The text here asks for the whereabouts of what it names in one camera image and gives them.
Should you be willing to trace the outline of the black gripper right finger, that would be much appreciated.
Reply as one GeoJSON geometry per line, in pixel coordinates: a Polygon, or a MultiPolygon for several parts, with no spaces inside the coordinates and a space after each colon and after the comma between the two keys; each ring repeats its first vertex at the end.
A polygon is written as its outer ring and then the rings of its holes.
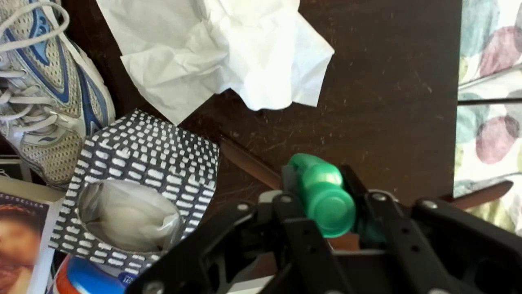
{"type": "Polygon", "coordinates": [[[347,165],[360,249],[339,257],[350,294],[522,294],[522,239],[442,200],[406,208],[347,165]]]}

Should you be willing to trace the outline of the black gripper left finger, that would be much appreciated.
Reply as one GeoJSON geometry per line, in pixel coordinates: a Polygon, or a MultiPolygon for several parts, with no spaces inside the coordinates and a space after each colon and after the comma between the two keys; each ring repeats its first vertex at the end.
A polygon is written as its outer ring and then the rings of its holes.
{"type": "Polygon", "coordinates": [[[125,294],[226,294],[265,254],[277,272],[259,294],[349,294],[318,226],[295,198],[280,193],[259,205],[223,208],[135,278],[125,294]]]}

